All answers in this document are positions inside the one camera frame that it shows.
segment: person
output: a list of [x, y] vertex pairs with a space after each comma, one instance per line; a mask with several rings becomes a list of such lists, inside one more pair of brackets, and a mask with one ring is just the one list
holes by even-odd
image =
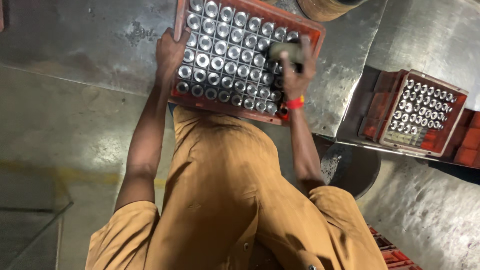
[[[308, 194], [280, 173], [272, 140], [220, 113], [177, 106], [176, 145], [162, 213], [155, 206], [172, 81], [190, 29], [157, 41], [155, 85], [132, 136], [115, 212], [90, 240], [86, 269], [386, 270], [354, 198], [325, 185], [303, 108], [289, 111], [293, 167]], [[315, 74], [302, 37], [303, 73], [281, 53], [287, 99], [302, 96]]]

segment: metal part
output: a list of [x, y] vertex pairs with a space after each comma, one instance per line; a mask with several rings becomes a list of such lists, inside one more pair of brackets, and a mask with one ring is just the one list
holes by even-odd
[[210, 17], [214, 18], [218, 14], [218, 6], [213, 1], [207, 2], [205, 4], [205, 14]]
[[235, 86], [234, 86], [235, 91], [237, 91], [239, 93], [243, 93], [243, 91], [245, 91], [246, 87], [247, 86], [246, 86], [245, 82], [243, 82], [243, 81], [236, 81], [235, 82]]
[[252, 110], [253, 107], [255, 106], [255, 103], [253, 102], [253, 99], [251, 98], [246, 98], [245, 101], [243, 102], [243, 106], [246, 109]]
[[255, 104], [255, 109], [257, 111], [263, 112], [263, 111], [265, 111], [266, 108], [267, 108], [267, 105], [265, 104], [264, 101], [257, 100], [257, 102]]
[[230, 36], [233, 42], [238, 43], [243, 38], [243, 30], [235, 28], [232, 30]]
[[260, 28], [260, 21], [261, 20], [257, 17], [250, 18], [250, 20], [248, 21], [248, 28], [251, 31], [256, 32]]
[[227, 62], [225, 64], [225, 72], [232, 75], [237, 71], [237, 65], [234, 62]]
[[197, 65], [199, 65], [200, 67], [206, 67], [210, 63], [210, 59], [204, 53], [197, 54], [196, 61]]
[[230, 93], [228, 91], [222, 90], [218, 94], [218, 100], [221, 102], [227, 102], [230, 99]]
[[204, 7], [204, 2], [203, 0], [190, 0], [190, 8], [193, 11], [200, 11]]
[[220, 76], [218, 76], [218, 74], [216, 73], [210, 73], [208, 75], [208, 83], [213, 85], [213, 86], [216, 86], [220, 83]]
[[259, 51], [262, 51], [262, 50], [266, 49], [269, 44], [270, 44], [270, 41], [268, 41], [268, 39], [263, 37], [263, 38], [258, 40], [257, 48], [258, 48]]
[[287, 41], [295, 40], [299, 38], [299, 33], [296, 31], [290, 31], [287, 34]]
[[273, 23], [264, 23], [264, 25], [262, 25], [262, 34], [264, 36], [270, 36], [273, 33], [273, 28]]
[[262, 83], [266, 85], [271, 85], [273, 83], [273, 75], [270, 73], [264, 73], [262, 76]]
[[214, 57], [211, 63], [212, 63], [212, 68], [215, 70], [221, 70], [223, 68], [223, 58], [221, 57]]
[[190, 33], [190, 37], [187, 41], [187, 46], [195, 47], [195, 45], [197, 45], [197, 36], [194, 33]]
[[233, 80], [230, 77], [223, 77], [222, 78], [222, 86], [223, 88], [231, 88], [233, 86]]
[[216, 90], [209, 88], [205, 91], [205, 97], [209, 100], [214, 100], [216, 98]]
[[250, 71], [250, 78], [253, 81], [260, 80], [261, 76], [262, 76], [262, 72], [259, 69], [254, 68], [254, 69], [252, 69], [252, 71]]
[[208, 51], [212, 47], [212, 39], [209, 36], [201, 36], [198, 45], [202, 50]]
[[245, 38], [245, 46], [249, 48], [254, 48], [257, 45], [257, 37], [255, 35], [249, 34]]
[[214, 46], [215, 53], [218, 55], [224, 55], [227, 51], [227, 44], [225, 41], [217, 41]]
[[247, 86], [247, 94], [254, 97], [257, 94], [257, 86], [255, 85], [248, 85]]
[[248, 76], [248, 73], [250, 73], [250, 69], [248, 68], [248, 66], [245, 66], [245, 65], [239, 66], [239, 68], [237, 70], [237, 74], [240, 77], [245, 78], [245, 77]]
[[275, 103], [267, 101], [267, 112], [270, 114], [275, 114], [277, 111], [277, 106]]
[[270, 96], [270, 89], [267, 87], [260, 88], [259, 96], [261, 98], [268, 98]]
[[203, 69], [195, 69], [193, 72], [193, 78], [195, 81], [201, 83], [207, 78], [207, 73]]
[[194, 59], [195, 53], [191, 49], [185, 48], [185, 52], [183, 53], [183, 61], [190, 63], [193, 62]]
[[190, 14], [187, 17], [187, 25], [192, 30], [197, 30], [200, 28], [200, 18], [195, 14]]
[[287, 29], [285, 27], [277, 27], [275, 29], [275, 39], [276, 40], [283, 40], [285, 38], [285, 35], [287, 34]]
[[239, 95], [234, 95], [232, 96], [232, 104], [235, 106], [240, 106], [242, 102], [241, 96]]
[[247, 14], [242, 11], [237, 12], [237, 14], [235, 14], [235, 17], [233, 18], [233, 22], [239, 27], [244, 26], [247, 22]]
[[207, 33], [207, 34], [213, 34], [215, 32], [215, 21], [212, 19], [204, 19], [203, 27], [202, 29]]
[[189, 66], [181, 66], [179, 68], [179, 76], [188, 79], [192, 75], [192, 69]]
[[228, 57], [231, 59], [237, 59], [240, 56], [240, 48], [237, 46], [232, 46], [228, 49]]
[[249, 50], [249, 49], [244, 50], [244, 51], [241, 53], [241, 59], [242, 59], [242, 61], [244, 61], [244, 62], [250, 63], [250, 61], [252, 61], [252, 59], [253, 59], [253, 51], [252, 51], [252, 50]]
[[180, 94], [186, 94], [188, 92], [188, 84], [186, 82], [177, 83], [177, 92]]
[[265, 57], [261, 54], [257, 54], [255, 55], [254, 59], [253, 59], [253, 63], [257, 66], [257, 67], [263, 67], [264, 64], [265, 64]]
[[222, 10], [220, 11], [220, 18], [222, 19], [222, 21], [224, 22], [229, 22], [232, 20], [233, 18], [233, 10], [231, 7], [224, 7], [222, 8]]
[[230, 32], [230, 27], [228, 26], [227, 23], [221, 22], [216, 26], [216, 34], [221, 38], [228, 37], [229, 32]]
[[201, 97], [204, 94], [204, 88], [200, 85], [194, 85], [192, 87], [192, 95], [195, 97]]
[[282, 92], [275, 90], [270, 94], [270, 99], [273, 101], [279, 101], [282, 97]]

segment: machined metal cylinder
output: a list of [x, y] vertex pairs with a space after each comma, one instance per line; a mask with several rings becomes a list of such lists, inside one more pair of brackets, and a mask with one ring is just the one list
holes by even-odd
[[202, 50], [208, 51], [212, 47], [212, 39], [209, 36], [201, 36], [198, 40], [198, 45], [200, 45]]
[[201, 97], [204, 94], [204, 88], [200, 85], [194, 85], [192, 87], [192, 95], [195, 97]]
[[179, 68], [179, 76], [188, 79], [192, 75], [192, 69], [189, 66], [181, 66]]
[[211, 84], [211, 85], [213, 85], [213, 86], [216, 86], [216, 85], [218, 85], [218, 84], [220, 83], [220, 76], [219, 76], [218, 74], [216, 74], [216, 73], [210, 73], [210, 74], [208, 75], [207, 80], [208, 80], [208, 83], [209, 83], [209, 84]]
[[205, 15], [210, 18], [215, 18], [217, 14], [218, 6], [216, 5], [216, 3], [213, 1], [207, 2], [207, 4], [205, 4]]
[[200, 17], [195, 14], [190, 14], [187, 17], [187, 25], [192, 30], [197, 30], [198, 28], [200, 28], [200, 21]]
[[177, 83], [177, 92], [180, 94], [186, 94], [188, 92], [188, 84], [186, 82]]
[[216, 98], [216, 90], [209, 88], [205, 91], [205, 97], [209, 100], [214, 100]]
[[210, 63], [210, 59], [204, 53], [198, 53], [196, 57], [197, 65], [200, 67], [206, 67]]

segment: khaki uniform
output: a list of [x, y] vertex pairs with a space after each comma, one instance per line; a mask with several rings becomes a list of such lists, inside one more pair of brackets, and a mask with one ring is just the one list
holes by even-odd
[[261, 130], [180, 106], [174, 122], [162, 215], [147, 201], [119, 209], [92, 235], [86, 269], [387, 269], [351, 194], [304, 196]]

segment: steel component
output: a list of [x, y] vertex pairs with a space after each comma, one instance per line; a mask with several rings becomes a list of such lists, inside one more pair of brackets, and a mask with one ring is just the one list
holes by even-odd
[[230, 32], [230, 27], [227, 23], [221, 22], [216, 26], [216, 33], [221, 38], [226, 38]]
[[198, 28], [200, 28], [200, 18], [195, 14], [190, 14], [187, 17], [187, 25], [192, 30], [197, 30]]
[[264, 36], [269, 36], [273, 33], [273, 23], [264, 23], [264, 25], [262, 25], [262, 34]]
[[233, 86], [233, 80], [230, 77], [223, 77], [222, 78], [222, 86], [223, 88], [231, 88]]
[[205, 91], [205, 97], [209, 100], [214, 100], [216, 98], [216, 90], [209, 88]]
[[210, 59], [204, 53], [197, 54], [196, 61], [197, 65], [199, 65], [200, 67], [206, 67], [210, 63]]
[[275, 29], [275, 39], [276, 40], [283, 40], [285, 38], [285, 35], [287, 34], [287, 29], [285, 27], [277, 27]]
[[214, 18], [218, 14], [218, 6], [213, 1], [207, 2], [205, 4], [205, 14], [210, 17]]
[[262, 76], [262, 83], [266, 85], [271, 85], [273, 83], [273, 75], [270, 73], [264, 73]]
[[230, 93], [228, 91], [222, 90], [218, 94], [218, 100], [221, 102], [227, 102], [230, 99]]
[[207, 78], [207, 74], [203, 69], [195, 69], [195, 71], [193, 72], [193, 78], [195, 79], [195, 81], [201, 83]]
[[224, 22], [229, 22], [232, 20], [233, 18], [233, 10], [231, 7], [224, 7], [222, 8], [222, 10], [220, 11], [220, 18], [222, 19], [222, 21]]
[[228, 49], [228, 57], [231, 59], [237, 59], [240, 56], [240, 48], [237, 46], [232, 46]]
[[233, 22], [239, 27], [244, 26], [247, 22], [247, 14], [242, 11], [237, 12], [237, 14], [235, 14], [235, 17], [233, 17]]
[[277, 106], [275, 103], [267, 101], [267, 112], [270, 114], [275, 114], [276, 111], [278, 110]]
[[248, 85], [247, 86], [247, 94], [254, 97], [257, 94], [257, 86], [255, 85]]
[[290, 31], [287, 34], [287, 41], [295, 40], [299, 38], [299, 33], [296, 31]]
[[195, 97], [201, 97], [204, 94], [204, 88], [201, 87], [200, 85], [194, 85], [192, 87], [192, 95]]
[[243, 106], [246, 109], [252, 110], [253, 107], [255, 106], [255, 103], [253, 102], [253, 99], [251, 98], [246, 98], [245, 101], [243, 102]]
[[259, 69], [252, 69], [252, 71], [250, 71], [250, 78], [253, 81], [260, 80], [261, 76], [262, 76], [262, 72]]
[[192, 69], [189, 66], [181, 66], [179, 68], [179, 76], [188, 79], [192, 75]]
[[240, 77], [245, 78], [245, 77], [248, 76], [248, 73], [250, 73], [250, 69], [248, 68], [248, 66], [245, 66], [245, 65], [239, 66], [239, 68], [237, 70], [237, 74]]
[[239, 95], [234, 95], [232, 96], [232, 104], [235, 106], [240, 106], [242, 102], [241, 96]]
[[235, 86], [234, 86], [235, 91], [237, 91], [239, 93], [243, 93], [243, 91], [245, 91], [246, 87], [247, 87], [247, 85], [243, 81], [236, 81], [235, 82]]
[[208, 51], [212, 47], [212, 39], [209, 36], [201, 36], [198, 40], [198, 45], [200, 45], [202, 50]]
[[218, 55], [224, 55], [227, 51], [227, 44], [225, 41], [218, 41], [214, 46], [215, 53]]
[[187, 41], [187, 46], [195, 47], [195, 45], [197, 45], [197, 36], [194, 33], [190, 33], [190, 37]]
[[214, 57], [211, 63], [212, 68], [215, 70], [221, 70], [223, 68], [223, 59], [221, 57]]
[[186, 82], [177, 83], [177, 92], [180, 94], [186, 94], [188, 92], [188, 84]]
[[267, 87], [260, 88], [259, 96], [261, 98], [268, 98], [270, 96], [270, 89]]
[[210, 73], [208, 75], [207, 80], [208, 80], [209, 84], [211, 84], [213, 86], [216, 86], [220, 83], [220, 76], [218, 76], [218, 74], [216, 74], [216, 73]]
[[244, 62], [250, 62], [253, 59], [253, 51], [246, 49], [241, 53], [241, 59]]
[[270, 94], [270, 99], [273, 101], [279, 101], [282, 97], [282, 92], [275, 90]]
[[232, 75], [232, 74], [235, 74], [235, 72], [237, 71], [237, 64], [235, 64], [234, 62], [227, 62], [225, 64], [225, 72]]

